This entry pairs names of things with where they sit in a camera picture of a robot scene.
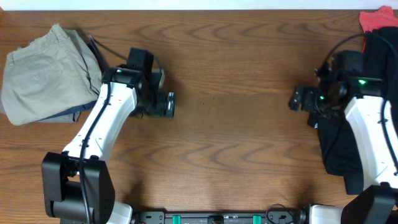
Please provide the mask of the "khaki shorts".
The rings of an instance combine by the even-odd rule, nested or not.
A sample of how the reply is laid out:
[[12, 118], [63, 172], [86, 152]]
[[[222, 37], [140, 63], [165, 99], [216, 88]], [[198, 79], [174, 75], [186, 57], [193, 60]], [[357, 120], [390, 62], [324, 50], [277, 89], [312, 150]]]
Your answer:
[[2, 92], [89, 103], [98, 99], [101, 70], [77, 31], [55, 24], [27, 47], [8, 53]]

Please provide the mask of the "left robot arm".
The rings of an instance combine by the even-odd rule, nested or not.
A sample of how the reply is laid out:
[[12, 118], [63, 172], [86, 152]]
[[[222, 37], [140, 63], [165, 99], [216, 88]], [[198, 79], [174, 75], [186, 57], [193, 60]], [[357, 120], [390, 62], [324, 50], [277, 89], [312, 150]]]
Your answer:
[[162, 69], [110, 67], [99, 98], [78, 134], [41, 164], [47, 216], [61, 223], [135, 223], [133, 208], [118, 202], [108, 161], [131, 115], [172, 118], [175, 94], [163, 91]]

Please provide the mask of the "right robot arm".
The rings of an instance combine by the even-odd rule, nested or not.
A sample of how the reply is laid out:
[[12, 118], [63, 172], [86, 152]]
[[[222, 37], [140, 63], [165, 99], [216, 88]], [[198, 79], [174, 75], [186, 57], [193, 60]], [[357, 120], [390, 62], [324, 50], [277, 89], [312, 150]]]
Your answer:
[[363, 191], [344, 208], [313, 205], [309, 223], [397, 223], [397, 142], [380, 78], [363, 76], [360, 52], [342, 51], [316, 72], [318, 87], [295, 87], [289, 108], [348, 122], [363, 170]]

